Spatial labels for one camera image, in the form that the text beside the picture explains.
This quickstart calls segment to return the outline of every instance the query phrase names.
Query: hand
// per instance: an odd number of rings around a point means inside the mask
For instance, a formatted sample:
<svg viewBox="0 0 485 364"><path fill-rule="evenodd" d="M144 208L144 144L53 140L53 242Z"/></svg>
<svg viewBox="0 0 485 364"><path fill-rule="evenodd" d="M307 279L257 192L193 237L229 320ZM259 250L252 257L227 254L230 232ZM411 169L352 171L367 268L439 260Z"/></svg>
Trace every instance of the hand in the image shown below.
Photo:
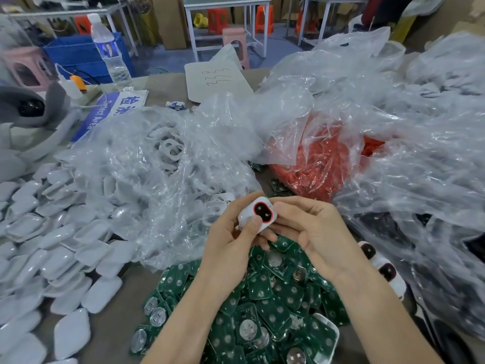
<svg viewBox="0 0 485 364"><path fill-rule="evenodd" d="M334 285L355 281L369 264L335 206L301 196L270 199L278 214L274 232L296 241L318 272Z"/></svg>
<svg viewBox="0 0 485 364"><path fill-rule="evenodd" d="M251 193L231 202L210 226L197 276L205 276L210 281L210 287L216 289L216 296L221 299L220 303L242 281L251 246L258 244L269 248L267 239L258 235L262 224L261 217L253 216L242 231L235 229L238 215L259 196L263 196L263 192ZM272 232L267 231L265 234L270 240L276 241L277 237Z"/></svg>

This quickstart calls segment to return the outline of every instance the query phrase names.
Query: white table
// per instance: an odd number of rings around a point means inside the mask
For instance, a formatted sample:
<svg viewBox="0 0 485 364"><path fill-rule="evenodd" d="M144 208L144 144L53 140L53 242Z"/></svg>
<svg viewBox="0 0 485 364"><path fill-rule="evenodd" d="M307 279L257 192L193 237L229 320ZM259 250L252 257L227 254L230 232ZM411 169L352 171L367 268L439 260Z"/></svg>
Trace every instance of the white table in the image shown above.
<svg viewBox="0 0 485 364"><path fill-rule="evenodd" d="M136 48L135 40L133 39L133 35L131 34L130 26L128 25L128 21L126 20L125 13L123 12L123 8L128 8L128 13L130 14L131 22L133 23L133 28L135 29L136 36L138 37L138 42L141 43L140 32L136 26L135 18L133 17L133 11L131 10L131 6L128 2L123 4L116 4L111 5L106 8L102 9L84 9L84 10L58 10L58 11L35 11L35 12L21 12L18 14L8 14L10 19L13 19L17 22L22 20L32 21L35 18L53 18L53 17L71 17L71 16L78 16L78 15L86 15L90 13L105 15L108 19L108 23L110 24L111 31L115 33L116 27L114 26L113 19L111 17L112 14L115 12L119 12L121 15L121 19L123 20L124 32L125 35L128 36L131 44L130 56L133 54L138 56L138 50Z"/></svg>
<svg viewBox="0 0 485 364"><path fill-rule="evenodd" d="M317 1L317 2L325 2L325 13L324 18L322 21L322 27L320 28L320 34L318 36L318 40L310 40L307 38L303 38L304 30L305 30L305 21L306 21L306 12L308 11L308 1ZM332 4L365 4L368 0L305 0L305 4L303 6L303 15L302 15L302 23L300 28L300 35L298 36L298 45L301 44L302 41L305 41L313 46L317 45L324 37L325 27L327 25L328 14L330 12L330 6ZM286 35L288 36L288 29L289 29L289 20L292 12L292 4L293 0L289 0L289 10L288 10L288 21L286 23Z"/></svg>
<svg viewBox="0 0 485 364"><path fill-rule="evenodd" d="M257 46L261 45L263 47L263 58L266 58L266 46L268 43L268 16L270 10L270 2L271 0L184 0L183 5L185 7L185 14L187 16L187 24L189 27L189 34L190 34L190 42L192 45L193 56L196 62L199 61L199 57L197 56L197 51L207 51L207 50L214 50L214 49L221 49L223 46L215 45L215 46L204 46L204 47L197 47L196 41L201 40L217 40L222 39L221 35L209 35L209 36L195 36L193 32L193 23L190 11L191 10L202 10L202 9L213 9L213 8L230 8L230 7L237 7L237 6L244 6L244 29L246 31L246 37L249 38L251 41L247 42L248 46ZM256 6L257 5L264 5L265 12L264 12L264 40L263 43L256 39L255 33L255 25L256 25ZM249 6L250 9L250 16L251 16L251 30L247 30L246 24L246 7Z"/></svg>

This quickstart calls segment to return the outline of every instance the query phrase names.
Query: person's left hand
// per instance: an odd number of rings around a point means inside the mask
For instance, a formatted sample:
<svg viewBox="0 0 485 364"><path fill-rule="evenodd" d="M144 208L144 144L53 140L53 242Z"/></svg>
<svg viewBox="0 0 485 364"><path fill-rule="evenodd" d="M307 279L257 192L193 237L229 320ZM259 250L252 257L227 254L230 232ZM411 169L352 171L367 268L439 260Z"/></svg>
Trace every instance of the person's left hand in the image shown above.
<svg viewBox="0 0 485 364"><path fill-rule="evenodd" d="M277 236L266 229L265 236L258 235L261 217L253 216L242 231L236 230L238 215L263 192L256 192L239 198L227 207L224 213L210 226L206 247L197 275L207 279L211 289L222 303L242 281L249 260L252 245L267 245L267 240L276 241Z"/></svg>

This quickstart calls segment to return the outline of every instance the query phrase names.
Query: brown table surface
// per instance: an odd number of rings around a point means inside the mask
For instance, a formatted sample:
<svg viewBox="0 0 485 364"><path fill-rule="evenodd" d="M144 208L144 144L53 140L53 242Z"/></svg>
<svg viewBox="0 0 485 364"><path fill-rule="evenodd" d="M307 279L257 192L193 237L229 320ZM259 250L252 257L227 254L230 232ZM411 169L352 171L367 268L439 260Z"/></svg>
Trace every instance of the brown table surface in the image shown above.
<svg viewBox="0 0 485 364"><path fill-rule="evenodd" d="M269 69L253 69L242 73L252 89L256 90L268 72ZM149 90L147 106L164 106L166 101L184 101L188 107L192 106L187 97L185 74L141 77L136 78L134 83L136 89ZM107 86L107 90L110 89L113 89L112 85ZM267 190L266 187L269 186L270 176L268 171L262 176L258 175L258 180L264 190ZM91 340L75 355L80 364L136 363L140 361L140 358L128 355L131 337L137 325L144 322L142 304L150 292L155 289L160 275L161 271L151 273L142 267L132 267L124 274L122 287L103 311L98 314L90 314ZM51 303L52 299L44 300L40 308L43 320L34 331L47 346L46 362L54 361L54 326L63 317L49 312ZM472 349L478 349L483 353L482 343L473 339L467 339L467 341ZM341 336L333 363L368 363L352 327L341 328Z"/></svg>

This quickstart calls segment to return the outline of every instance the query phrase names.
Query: pink plastic stool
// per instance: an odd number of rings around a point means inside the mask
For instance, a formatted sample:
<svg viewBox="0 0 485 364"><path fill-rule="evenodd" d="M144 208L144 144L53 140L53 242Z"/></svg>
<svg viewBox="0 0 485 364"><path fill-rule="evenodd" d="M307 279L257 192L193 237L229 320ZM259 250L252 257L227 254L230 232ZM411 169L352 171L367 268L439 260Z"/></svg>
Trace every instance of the pink plastic stool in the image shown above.
<svg viewBox="0 0 485 364"><path fill-rule="evenodd" d="M47 91L56 79L52 63L40 47L18 47L3 53L5 64L18 84L34 92Z"/></svg>
<svg viewBox="0 0 485 364"><path fill-rule="evenodd" d="M247 57L246 31L244 28L224 28L222 30L222 44L225 46L234 41L239 42L239 62L245 70L249 70L249 59Z"/></svg>

